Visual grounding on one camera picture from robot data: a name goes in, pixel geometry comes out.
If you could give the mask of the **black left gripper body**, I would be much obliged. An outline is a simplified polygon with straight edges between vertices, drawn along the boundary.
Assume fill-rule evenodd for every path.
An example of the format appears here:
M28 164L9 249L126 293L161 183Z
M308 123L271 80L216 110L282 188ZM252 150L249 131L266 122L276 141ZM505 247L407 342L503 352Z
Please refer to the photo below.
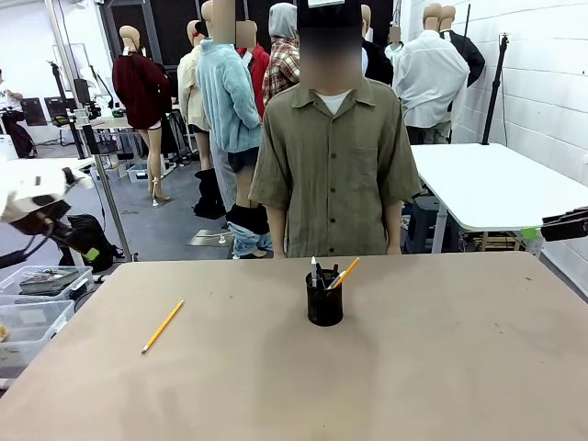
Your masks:
M62 222L62 218L71 209L71 206L60 200L45 207L36 209L20 220L10 222L10 225L25 235L34 236L67 236L71 227Z

